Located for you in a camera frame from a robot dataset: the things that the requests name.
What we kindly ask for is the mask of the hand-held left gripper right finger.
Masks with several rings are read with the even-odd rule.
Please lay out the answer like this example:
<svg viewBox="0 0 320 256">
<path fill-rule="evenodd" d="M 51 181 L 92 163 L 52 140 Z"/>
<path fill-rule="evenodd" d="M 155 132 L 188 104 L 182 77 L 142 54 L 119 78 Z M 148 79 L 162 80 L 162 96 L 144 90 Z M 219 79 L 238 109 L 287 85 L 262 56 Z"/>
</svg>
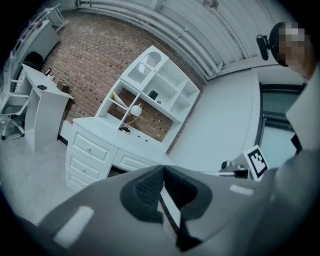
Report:
<svg viewBox="0 0 320 256">
<path fill-rule="evenodd" d="M 249 252 L 272 174 L 252 181 L 166 165 L 163 178 L 180 211 L 176 246 L 181 252 Z"/>
</svg>

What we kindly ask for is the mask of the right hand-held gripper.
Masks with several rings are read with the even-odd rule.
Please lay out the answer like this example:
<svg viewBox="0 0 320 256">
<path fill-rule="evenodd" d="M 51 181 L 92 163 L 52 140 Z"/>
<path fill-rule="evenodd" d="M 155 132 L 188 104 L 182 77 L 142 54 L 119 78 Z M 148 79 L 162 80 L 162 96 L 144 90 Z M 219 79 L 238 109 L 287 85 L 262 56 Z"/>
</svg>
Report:
<svg viewBox="0 0 320 256">
<path fill-rule="evenodd" d="M 219 173 L 222 176 L 261 181 L 264 172 L 269 169 L 264 155 L 258 145 L 245 150 L 234 160 L 227 160 L 221 164 Z"/>
</svg>

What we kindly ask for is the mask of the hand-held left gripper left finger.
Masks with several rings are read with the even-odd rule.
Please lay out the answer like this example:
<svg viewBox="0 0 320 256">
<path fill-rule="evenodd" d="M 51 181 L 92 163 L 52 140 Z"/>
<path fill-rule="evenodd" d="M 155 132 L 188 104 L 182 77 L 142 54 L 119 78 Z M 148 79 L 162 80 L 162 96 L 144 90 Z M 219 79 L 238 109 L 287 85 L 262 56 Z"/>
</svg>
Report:
<svg viewBox="0 0 320 256">
<path fill-rule="evenodd" d="M 158 210 L 161 165 L 94 182 L 51 210 L 39 228 L 73 256 L 177 256 Z"/>
</svg>

